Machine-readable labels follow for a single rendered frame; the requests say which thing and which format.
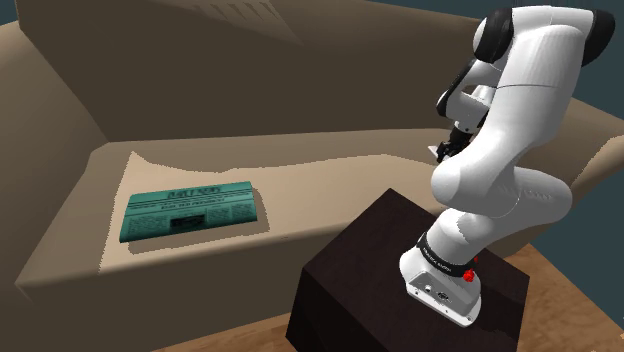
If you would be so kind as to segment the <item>dark robot stand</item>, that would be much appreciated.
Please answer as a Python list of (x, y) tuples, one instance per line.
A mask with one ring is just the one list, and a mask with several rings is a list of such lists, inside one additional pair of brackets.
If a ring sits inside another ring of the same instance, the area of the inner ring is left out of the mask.
[(302, 269), (286, 337), (297, 352), (516, 352), (529, 276), (478, 255), (482, 307), (460, 327), (410, 297), (399, 258), (435, 218), (385, 191)]

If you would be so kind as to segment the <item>beige sofa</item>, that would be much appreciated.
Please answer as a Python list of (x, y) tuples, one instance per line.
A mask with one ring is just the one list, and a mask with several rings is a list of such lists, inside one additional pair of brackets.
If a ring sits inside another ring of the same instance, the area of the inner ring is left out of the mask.
[[(477, 21), (369, 0), (15, 0), (0, 25), (0, 352), (151, 352), (286, 313), (384, 191), (432, 213)], [(254, 222), (119, 241), (134, 194)]]

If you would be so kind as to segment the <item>teal folded newspaper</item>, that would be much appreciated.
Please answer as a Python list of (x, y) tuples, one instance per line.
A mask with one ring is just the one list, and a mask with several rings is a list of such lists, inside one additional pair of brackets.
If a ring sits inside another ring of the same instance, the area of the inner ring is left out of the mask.
[(254, 222), (250, 182), (134, 194), (127, 203), (122, 243)]

